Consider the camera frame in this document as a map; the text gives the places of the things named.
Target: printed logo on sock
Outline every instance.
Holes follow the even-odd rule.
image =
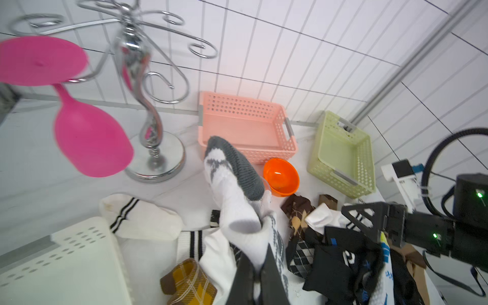
[[[230,166],[227,160],[219,161],[219,160],[209,159],[207,160],[207,164],[212,168],[212,170],[210,171],[210,180],[213,180],[213,176],[215,172],[217,171],[217,169],[219,169],[221,165],[227,167],[228,170],[232,171],[232,167]]]
[[[356,261],[356,256],[354,255],[354,253],[351,253],[349,251],[344,251],[342,253],[342,256],[344,257],[344,263],[346,264],[346,266],[350,266],[352,264],[354,264],[354,262]]]

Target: basket handle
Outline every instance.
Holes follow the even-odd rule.
[[[345,126],[348,127],[348,128],[344,128],[344,130],[346,130],[349,133],[353,133],[354,130],[356,130],[356,128],[357,128],[356,125],[354,125],[353,123],[351,123],[348,120],[345,120],[343,118],[339,118],[339,122],[341,122],[342,124],[344,124]]]
[[[352,179],[351,177],[341,172],[340,170],[334,169],[334,171],[331,172],[330,174],[344,183],[350,184],[352,186],[358,185],[358,182],[356,180]]]
[[[198,105],[198,126],[203,126],[203,105]]]
[[[285,118],[285,125],[286,125],[286,128],[288,130],[288,135],[291,138],[295,134],[293,133],[293,129],[291,128],[291,122],[290,122],[290,119],[288,117]]]

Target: metal stand base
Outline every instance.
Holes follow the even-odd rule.
[[[186,159],[183,143],[169,132],[163,132],[158,157],[153,157],[150,150],[141,145],[139,136],[133,137],[130,142],[134,147],[134,159],[125,172],[136,181],[163,182],[176,176],[183,168]]]

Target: pink plastic wine glass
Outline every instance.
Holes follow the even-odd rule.
[[[107,177],[129,165],[134,149],[113,117],[75,100],[60,84],[86,65],[83,49],[59,38],[29,36],[0,43],[0,81],[20,86],[52,84],[62,103],[54,123],[61,152],[84,175]]]

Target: white tile wall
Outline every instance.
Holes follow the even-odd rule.
[[[439,16],[451,13],[459,2],[411,1],[404,10],[410,10],[412,15],[419,13],[419,20],[430,16],[418,24],[436,23]],[[411,31],[418,33],[416,26]],[[399,159],[409,159],[412,165],[425,164],[434,147],[445,137],[463,128],[488,127],[487,28],[488,2],[482,1],[358,124],[371,135],[376,185],[387,201],[403,202],[403,199],[395,184],[385,181],[382,164]],[[396,50],[405,47],[402,43],[401,40],[396,43],[398,48],[392,48],[384,58],[392,62],[401,58]],[[487,174],[488,138],[471,136],[451,143],[436,160],[433,172],[451,178],[462,173]],[[430,177],[429,193],[437,209],[441,210],[441,197],[452,185],[445,178]],[[452,208],[452,201],[447,208]],[[423,204],[418,210],[427,212]],[[468,285],[475,284],[466,264],[448,258],[429,261],[441,273]],[[455,290],[434,274],[430,276],[447,304],[471,301],[470,293]],[[469,303],[485,304],[486,301],[473,298]]]
[[[185,101],[155,102],[157,107],[197,110],[199,91],[217,90],[279,102],[294,120],[312,123],[324,110],[351,119],[446,16],[424,0],[142,0],[141,10],[180,15],[182,26],[168,25],[156,14],[143,20],[202,37],[219,50],[215,59],[200,59],[188,50],[192,40],[144,26],[190,82]],[[6,28],[11,19],[41,12],[66,16],[67,24],[110,18],[77,7],[76,0],[12,0],[0,10],[0,34],[11,34]],[[93,68],[118,30],[113,23],[58,37],[85,48]],[[172,91],[152,77],[154,95],[172,99],[181,94],[183,80],[164,57],[153,52],[151,60],[150,68],[175,85]],[[95,81],[69,90],[80,99],[137,104],[111,61]],[[20,91],[55,95],[49,86]]]

